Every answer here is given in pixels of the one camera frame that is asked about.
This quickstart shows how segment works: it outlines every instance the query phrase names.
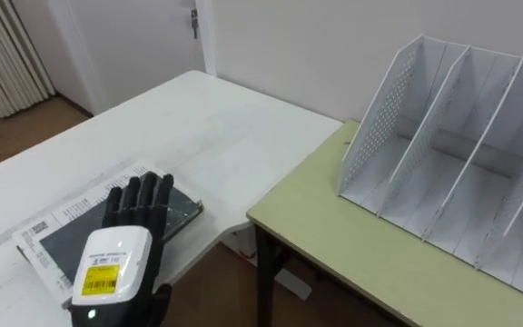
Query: curtain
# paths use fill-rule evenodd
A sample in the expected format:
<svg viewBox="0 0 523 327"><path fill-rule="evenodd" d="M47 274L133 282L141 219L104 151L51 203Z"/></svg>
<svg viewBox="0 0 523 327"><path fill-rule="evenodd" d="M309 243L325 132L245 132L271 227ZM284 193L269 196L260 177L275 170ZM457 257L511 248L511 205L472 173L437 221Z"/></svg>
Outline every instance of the curtain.
<svg viewBox="0 0 523 327"><path fill-rule="evenodd" d="M55 93L10 0L0 0L0 117Z"/></svg>

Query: wooden floor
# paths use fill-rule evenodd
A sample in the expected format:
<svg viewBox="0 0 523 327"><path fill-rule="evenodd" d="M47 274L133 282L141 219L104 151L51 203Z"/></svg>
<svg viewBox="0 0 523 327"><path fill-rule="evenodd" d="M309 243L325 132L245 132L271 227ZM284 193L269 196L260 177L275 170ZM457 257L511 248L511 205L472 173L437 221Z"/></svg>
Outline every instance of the wooden floor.
<svg viewBox="0 0 523 327"><path fill-rule="evenodd" d="M86 120L59 99L0 120L0 162ZM288 269L313 289L303 302L280 285L275 287L275 327L393 326L368 304L317 282L314 272L293 261ZM217 245L174 285L163 326L241 327L255 325L255 269L232 251Z"/></svg>

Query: door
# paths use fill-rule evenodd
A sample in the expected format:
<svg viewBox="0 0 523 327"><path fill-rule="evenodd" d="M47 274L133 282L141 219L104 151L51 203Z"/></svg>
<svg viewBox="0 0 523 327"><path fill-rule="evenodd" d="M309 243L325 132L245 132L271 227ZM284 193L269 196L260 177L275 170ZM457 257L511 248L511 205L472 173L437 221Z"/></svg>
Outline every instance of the door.
<svg viewBox="0 0 523 327"><path fill-rule="evenodd" d="M65 0L107 108L187 71L204 71L194 1Z"/></svg>

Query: table leg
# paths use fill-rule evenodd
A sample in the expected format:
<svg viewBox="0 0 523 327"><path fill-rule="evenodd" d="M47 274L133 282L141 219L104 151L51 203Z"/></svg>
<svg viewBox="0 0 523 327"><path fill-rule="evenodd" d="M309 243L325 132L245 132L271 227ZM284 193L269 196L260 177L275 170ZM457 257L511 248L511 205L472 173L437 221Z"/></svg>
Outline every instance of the table leg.
<svg viewBox="0 0 523 327"><path fill-rule="evenodd" d="M271 327L273 279L275 275L276 244L261 227L255 226L255 242L258 251L258 324Z"/></svg>

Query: book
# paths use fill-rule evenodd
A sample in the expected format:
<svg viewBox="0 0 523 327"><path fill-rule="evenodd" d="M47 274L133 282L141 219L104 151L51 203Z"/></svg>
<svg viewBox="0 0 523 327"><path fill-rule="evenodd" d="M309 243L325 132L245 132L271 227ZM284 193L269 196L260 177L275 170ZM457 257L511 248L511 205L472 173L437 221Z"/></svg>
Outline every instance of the book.
<svg viewBox="0 0 523 327"><path fill-rule="evenodd" d="M88 235L101 228L105 200L115 186L125 187L133 176L164 173L145 160L121 163L79 192L39 213L12 237L17 249L30 262L54 298L67 308L72 283ZM163 241L172 239L202 212L202 203L175 181L171 191Z"/></svg>

